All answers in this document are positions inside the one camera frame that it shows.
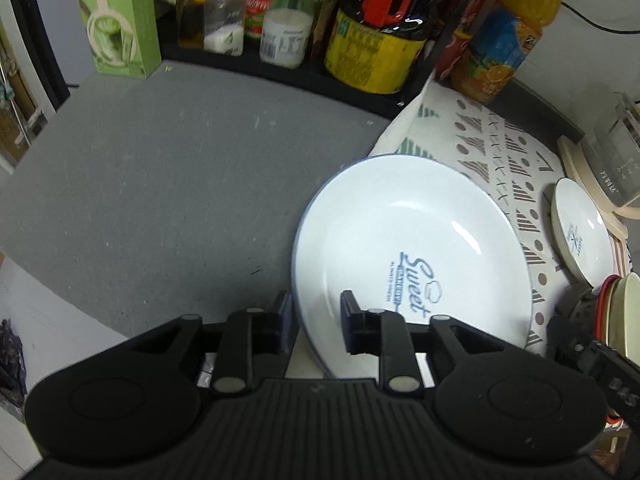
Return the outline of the orange juice bottle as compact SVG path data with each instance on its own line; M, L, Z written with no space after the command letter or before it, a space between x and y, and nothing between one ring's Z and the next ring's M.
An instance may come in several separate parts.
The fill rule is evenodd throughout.
M488 104L559 13L562 0L498 0L450 74L464 96Z

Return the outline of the small white plate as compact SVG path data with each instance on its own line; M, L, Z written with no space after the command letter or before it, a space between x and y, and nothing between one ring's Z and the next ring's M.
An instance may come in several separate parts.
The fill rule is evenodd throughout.
M570 273L578 281L599 288L614 273L608 230L588 193L570 178L555 183L551 225L555 244Z

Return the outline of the white patterned dish towel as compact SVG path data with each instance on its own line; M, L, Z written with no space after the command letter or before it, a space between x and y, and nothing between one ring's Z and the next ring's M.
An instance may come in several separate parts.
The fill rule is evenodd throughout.
M430 82L380 135L370 151L416 155L465 174L500 206L518 234L532 283L529 352L547 353L547 325L572 282L551 226L559 157L488 107Z

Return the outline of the glass kettle with beige lid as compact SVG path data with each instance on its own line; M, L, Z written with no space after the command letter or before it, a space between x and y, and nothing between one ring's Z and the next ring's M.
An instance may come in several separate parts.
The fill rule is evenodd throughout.
M561 136L558 148L567 177L587 191L608 232L624 242L624 221L639 218L639 105L624 92L600 104L580 140Z

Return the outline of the small glass salt shaker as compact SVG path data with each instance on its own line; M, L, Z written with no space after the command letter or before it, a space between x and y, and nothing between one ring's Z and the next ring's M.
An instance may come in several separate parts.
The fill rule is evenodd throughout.
M206 0L204 50L240 56L244 44L245 0Z

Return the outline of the stacked cream bowls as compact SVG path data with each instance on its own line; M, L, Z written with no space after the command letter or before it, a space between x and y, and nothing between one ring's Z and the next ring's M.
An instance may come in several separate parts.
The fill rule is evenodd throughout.
M597 299L596 338L634 364L639 363L639 275L610 275Z

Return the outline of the white capped seasoning bottle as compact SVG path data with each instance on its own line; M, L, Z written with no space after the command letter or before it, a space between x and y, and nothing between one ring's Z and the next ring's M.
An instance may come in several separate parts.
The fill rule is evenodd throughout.
M262 21L262 62L294 70L303 63L319 0L271 0Z

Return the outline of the red snack can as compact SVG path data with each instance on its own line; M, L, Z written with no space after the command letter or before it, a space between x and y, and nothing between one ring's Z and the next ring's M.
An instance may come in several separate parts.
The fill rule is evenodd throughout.
M462 57L473 36L473 26L486 0L468 0L459 25L452 33L436 65L435 77L445 80Z

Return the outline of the black shelf rack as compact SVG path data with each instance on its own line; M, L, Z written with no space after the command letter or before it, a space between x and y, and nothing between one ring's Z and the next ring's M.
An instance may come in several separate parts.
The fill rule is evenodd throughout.
M160 52L166 60L183 61L201 66L222 68L235 73L272 80L279 84L310 91L320 96L344 102L368 110L385 118L396 117L427 85L435 73L442 51L462 17L468 0L447 0L438 12L442 20L439 33L428 44L413 64L410 74L399 92L389 96L357 90L334 78L324 67L324 55L328 42L337 0L319 0L307 42L303 63L294 70L262 62L259 56L260 42L246 38L244 52L234 58L207 52L204 49L186 49L178 45L178 24L174 11L165 12L157 19Z

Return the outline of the white Sweet bakery plate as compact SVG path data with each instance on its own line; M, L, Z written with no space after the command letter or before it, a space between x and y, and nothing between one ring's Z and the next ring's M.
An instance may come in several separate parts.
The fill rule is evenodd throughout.
M345 348L340 296L409 323L449 315L523 348L533 315L522 245L475 182L427 158L381 155L322 186L292 255L300 325L326 374L369 378L375 356Z

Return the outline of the dark soy sauce jug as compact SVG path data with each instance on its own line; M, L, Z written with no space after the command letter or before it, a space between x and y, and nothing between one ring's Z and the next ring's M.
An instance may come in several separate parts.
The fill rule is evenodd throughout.
M324 67L357 90L389 96L439 33L447 0L337 0Z

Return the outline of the green carton box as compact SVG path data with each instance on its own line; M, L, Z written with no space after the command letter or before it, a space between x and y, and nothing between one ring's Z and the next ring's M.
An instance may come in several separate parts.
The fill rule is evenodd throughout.
M153 0L78 0L96 70L148 78L160 66Z

